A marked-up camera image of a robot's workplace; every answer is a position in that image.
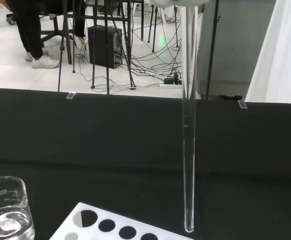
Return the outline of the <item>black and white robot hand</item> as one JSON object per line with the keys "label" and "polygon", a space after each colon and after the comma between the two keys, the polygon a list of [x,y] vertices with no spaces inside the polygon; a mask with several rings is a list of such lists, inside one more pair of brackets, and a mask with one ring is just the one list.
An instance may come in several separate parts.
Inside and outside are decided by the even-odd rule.
{"label": "black and white robot hand", "polygon": [[150,0],[156,7],[166,8],[170,6],[195,7],[208,3],[210,0]]}

